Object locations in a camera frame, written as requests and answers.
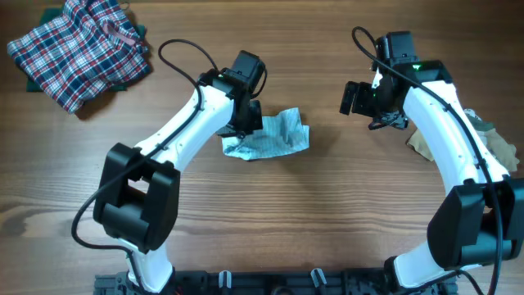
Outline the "light blue striped cloth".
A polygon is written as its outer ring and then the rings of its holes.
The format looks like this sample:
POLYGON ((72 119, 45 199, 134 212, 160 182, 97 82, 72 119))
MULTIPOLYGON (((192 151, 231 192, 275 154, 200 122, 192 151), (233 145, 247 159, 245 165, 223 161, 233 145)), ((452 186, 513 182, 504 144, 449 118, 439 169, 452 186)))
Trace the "light blue striped cloth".
POLYGON ((223 153, 244 161, 282 157, 309 148, 309 126, 303 125, 298 107, 262 117, 263 129, 245 138, 222 138, 223 153))

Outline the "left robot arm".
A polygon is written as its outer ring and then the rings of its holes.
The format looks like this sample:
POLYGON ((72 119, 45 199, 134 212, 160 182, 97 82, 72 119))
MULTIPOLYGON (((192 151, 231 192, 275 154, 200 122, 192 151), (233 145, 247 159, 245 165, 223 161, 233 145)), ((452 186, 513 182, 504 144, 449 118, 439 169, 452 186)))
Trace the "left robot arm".
POLYGON ((159 131, 133 147, 117 143, 107 153, 93 219, 117 240, 128 270, 119 281, 134 294, 175 292, 174 266, 165 249, 175 221, 181 174, 214 135, 223 138, 261 129, 257 96, 264 66, 211 69, 194 81, 183 108, 159 131))

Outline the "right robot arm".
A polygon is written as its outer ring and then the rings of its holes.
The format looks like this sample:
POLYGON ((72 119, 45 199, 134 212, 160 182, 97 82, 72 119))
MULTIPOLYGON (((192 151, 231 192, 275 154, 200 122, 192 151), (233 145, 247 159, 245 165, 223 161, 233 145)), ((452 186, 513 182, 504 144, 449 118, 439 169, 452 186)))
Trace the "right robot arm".
POLYGON ((346 83, 340 112, 373 118, 370 129, 403 129, 411 120, 445 187, 426 240, 386 261, 386 290, 414 293, 492 266, 489 292, 494 293, 503 261, 516 258, 522 248, 522 179, 512 178, 481 141, 441 61, 378 63, 375 72, 371 83, 346 83))

